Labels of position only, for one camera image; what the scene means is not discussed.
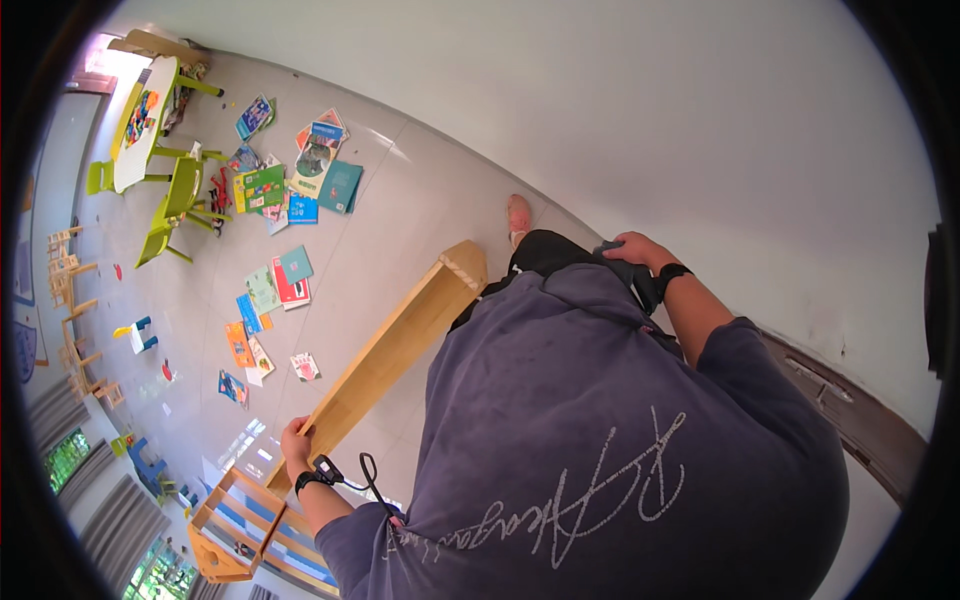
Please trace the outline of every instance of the forearm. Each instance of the forearm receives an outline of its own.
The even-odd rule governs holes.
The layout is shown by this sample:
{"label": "forearm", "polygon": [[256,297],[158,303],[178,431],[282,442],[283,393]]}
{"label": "forearm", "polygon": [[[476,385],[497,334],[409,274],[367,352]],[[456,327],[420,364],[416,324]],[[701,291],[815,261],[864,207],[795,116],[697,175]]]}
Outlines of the forearm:
{"label": "forearm", "polygon": [[[664,252],[663,256],[658,256],[652,262],[655,264],[650,268],[654,276],[659,276],[663,265],[680,261],[673,254]],[[684,351],[686,362],[696,369],[710,333],[732,321],[733,313],[700,279],[690,273],[670,279],[663,293],[663,305],[670,315],[670,323],[677,333],[677,341]]]}
{"label": "forearm", "polygon": [[[287,463],[287,474],[290,476],[290,481],[294,483],[296,483],[297,477],[306,470],[314,469],[305,462]],[[303,513],[310,524],[310,531],[314,537],[317,536],[317,532],[324,528],[324,525],[333,519],[353,512],[353,507],[336,490],[319,482],[311,482],[303,486],[298,500],[303,507]]]}

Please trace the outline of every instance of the gray cloth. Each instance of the gray cloth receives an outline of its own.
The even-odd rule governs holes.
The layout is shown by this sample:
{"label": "gray cloth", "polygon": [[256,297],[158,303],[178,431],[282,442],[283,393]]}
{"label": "gray cloth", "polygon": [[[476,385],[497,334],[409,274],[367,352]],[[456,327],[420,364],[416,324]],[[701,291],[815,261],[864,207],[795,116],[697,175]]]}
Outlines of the gray cloth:
{"label": "gray cloth", "polygon": [[101,440],[90,448],[90,452],[84,457],[84,460],[67,477],[60,493],[57,494],[57,500],[64,514],[70,512],[73,505],[80,500],[90,484],[93,483],[100,473],[104,472],[110,462],[116,458],[110,444]]}
{"label": "gray cloth", "polygon": [[253,589],[250,590],[250,598],[248,600],[280,600],[280,596],[259,584],[253,584]]}
{"label": "gray cloth", "polygon": [[70,391],[66,377],[41,394],[29,410],[36,449],[42,456],[90,418],[86,405],[77,401]]}
{"label": "gray cloth", "polygon": [[170,519],[140,482],[124,475],[80,535],[90,561],[120,597],[136,565]]}
{"label": "gray cloth", "polygon": [[754,325],[697,369],[606,267],[517,276],[430,366],[406,526],[317,535],[344,598],[809,598],[843,536],[839,438]]}
{"label": "gray cloth", "polygon": [[206,578],[197,573],[186,592],[186,600],[220,600],[227,592],[228,584],[211,584]]}

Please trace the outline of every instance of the wrist strap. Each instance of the wrist strap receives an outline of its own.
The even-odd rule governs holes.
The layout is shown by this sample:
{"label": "wrist strap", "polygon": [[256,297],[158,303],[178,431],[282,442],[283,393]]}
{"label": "wrist strap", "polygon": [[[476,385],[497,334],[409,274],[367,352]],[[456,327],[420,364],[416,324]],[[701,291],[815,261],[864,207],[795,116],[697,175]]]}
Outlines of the wrist strap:
{"label": "wrist strap", "polygon": [[660,268],[660,274],[654,277],[654,285],[657,286],[657,295],[660,296],[661,302],[663,302],[663,295],[666,294],[666,284],[670,282],[670,279],[679,277],[684,273],[693,275],[692,271],[676,262],[671,262]]}

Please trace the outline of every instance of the tiled floor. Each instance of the tiled floor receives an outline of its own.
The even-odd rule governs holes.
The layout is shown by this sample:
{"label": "tiled floor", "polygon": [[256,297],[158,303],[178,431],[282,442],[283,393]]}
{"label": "tiled floor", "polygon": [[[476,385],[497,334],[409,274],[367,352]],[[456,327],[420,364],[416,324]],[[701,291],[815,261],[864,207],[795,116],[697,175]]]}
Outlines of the tiled floor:
{"label": "tiled floor", "polygon": [[[491,280],[503,276],[510,257],[504,216],[510,194],[530,201],[536,227],[552,228],[586,248],[599,243],[592,231],[469,152],[332,86],[224,55],[214,57],[206,81],[224,88],[225,96],[195,94],[166,145],[186,149],[196,138],[207,149],[231,154],[239,143],[233,123],[262,92],[276,96],[277,117],[251,141],[261,156],[273,153],[289,171],[297,155],[295,133],[336,107],[350,132],[338,158],[363,165],[364,174],[353,214],[322,210],[315,226],[290,226],[271,237],[262,217],[233,214],[235,220],[225,224],[218,239],[185,223],[171,245],[193,257],[192,265],[166,254],[138,270],[132,267],[165,183],[139,183],[124,197],[101,193],[81,202],[85,229],[78,252],[83,262],[97,261],[100,271],[80,292],[81,298],[100,299],[81,319],[90,349],[104,353],[93,371],[120,383],[127,400],[114,416],[149,439],[149,448],[167,461],[178,481],[203,475],[202,456],[217,465],[254,418],[266,428],[238,464],[269,472],[270,462],[255,451],[262,447],[276,460],[278,448],[270,437],[278,438],[292,417],[313,410],[445,248],[472,239],[487,254]],[[103,127],[112,131],[113,124]],[[94,150],[91,159],[107,158],[96,154],[106,149]],[[172,159],[158,157],[148,171],[170,173],[172,165]],[[221,166],[206,164],[204,198],[212,187],[208,177]],[[235,298],[245,292],[244,276],[299,244],[314,269],[313,301],[289,312],[273,311],[274,328],[257,335],[277,370],[264,379],[263,388],[251,386],[250,408],[244,411],[216,391],[220,369],[244,375],[233,364],[223,326],[240,318]],[[122,280],[114,276],[114,263],[121,266]],[[159,345],[134,356],[127,340],[114,340],[111,332],[146,315],[153,319]],[[404,505],[413,489],[426,371],[441,341],[332,455],[347,477],[361,481],[357,453],[371,452],[379,466],[379,489]],[[305,351],[313,354],[322,379],[302,383],[290,369],[289,356]],[[161,375],[164,359],[176,374],[173,382]]]}

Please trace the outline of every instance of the red book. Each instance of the red book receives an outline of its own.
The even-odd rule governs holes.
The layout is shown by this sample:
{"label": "red book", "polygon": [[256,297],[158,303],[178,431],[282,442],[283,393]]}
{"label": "red book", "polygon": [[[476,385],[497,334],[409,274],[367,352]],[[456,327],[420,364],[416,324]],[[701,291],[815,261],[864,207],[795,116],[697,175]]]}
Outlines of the red book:
{"label": "red book", "polygon": [[283,267],[280,266],[279,256],[274,256],[270,263],[270,270],[274,275],[276,292],[280,296],[280,303],[284,304],[284,309],[293,308],[293,306],[288,307],[286,304],[293,303],[296,306],[301,306],[310,302],[310,286],[306,284],[306,279],[288,283],[287,275],[283,273]]}

